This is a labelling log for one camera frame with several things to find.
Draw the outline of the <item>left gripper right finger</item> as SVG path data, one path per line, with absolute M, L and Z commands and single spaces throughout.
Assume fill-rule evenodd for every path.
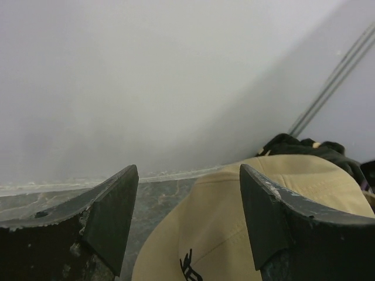
M 263 280 L 373 280 L 374 219 L 310 200 L 240 167 L 253 261 Z

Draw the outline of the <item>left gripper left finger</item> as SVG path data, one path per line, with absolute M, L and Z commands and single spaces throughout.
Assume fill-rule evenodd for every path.
M 64 203 L 1 221 L 1 279 L 119 277 L 137 188 L 138 169 L 130 165 Z

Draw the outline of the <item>tan sport cap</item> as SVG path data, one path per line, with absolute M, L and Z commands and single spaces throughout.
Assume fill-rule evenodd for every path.
M 318 203 L 374 217 L 353 177 L 317 156 L 253 157 L 245 164 Z M 141 248 L 133 280 L 260 280 L 240 194 L 240 164 L 199 178 Z

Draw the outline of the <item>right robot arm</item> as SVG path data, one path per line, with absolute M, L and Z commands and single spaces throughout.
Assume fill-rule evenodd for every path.
M 360 165 L 364 180 L 361 184 L 361 189 L 374 194 L 374 181 L 375 181 L 375 160 L 362 163 Z

